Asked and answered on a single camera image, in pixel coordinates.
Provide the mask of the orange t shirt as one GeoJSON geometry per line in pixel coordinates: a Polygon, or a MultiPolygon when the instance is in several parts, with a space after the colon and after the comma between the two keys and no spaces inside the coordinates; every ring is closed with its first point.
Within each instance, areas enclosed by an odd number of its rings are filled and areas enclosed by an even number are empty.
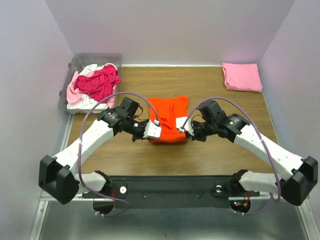
{"type": "Polygon", "coordinates": [[[178,96],[175,98],[150,97],[148,101],[154,106],[159,116],[161,135],[158,139],[149,139],[149,143],[175,144],[187,140],[183,133],[176,128],[176,119],[188,116],[189,98],[178,96]]]}

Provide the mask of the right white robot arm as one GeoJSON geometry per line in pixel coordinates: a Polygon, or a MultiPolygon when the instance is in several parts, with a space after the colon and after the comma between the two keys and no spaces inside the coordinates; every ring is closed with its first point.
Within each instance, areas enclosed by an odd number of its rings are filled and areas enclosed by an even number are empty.
{"type": "Polygon", "coordinates": [[[177,124],[180,133],[193,141],[206,141],[208,136],[218,135],[250,151],[270,164],[272,173],[239,171],[230,182],[231,192],[267,192],[276,194],[294,206],[300,206],[318,183],[318,161],[311,156],[303,158],[278,145],[258,130],[247,113],[227,115],[217,103],[218,97],[207,98],[195,109],[202,122],[189,116],[177,124]]]}

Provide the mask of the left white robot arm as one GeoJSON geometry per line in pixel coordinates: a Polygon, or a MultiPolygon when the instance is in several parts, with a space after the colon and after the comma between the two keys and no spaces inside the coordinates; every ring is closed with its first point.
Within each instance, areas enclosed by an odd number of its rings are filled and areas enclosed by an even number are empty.
{"type": "Polygon", "coordinates": [[[100,197],[111,193],[107,176],[100,172],[83,174],[79,169],[103,143],[118,133],[131,134],[135,140],[151,137],[153,122],[136,121],[140,104],[125,97],[120,106],[103,110],[92,125],[70,146],[39,163],[39,187],[61,204],[69,203],[77,194],[95,192],[100,197]]]}

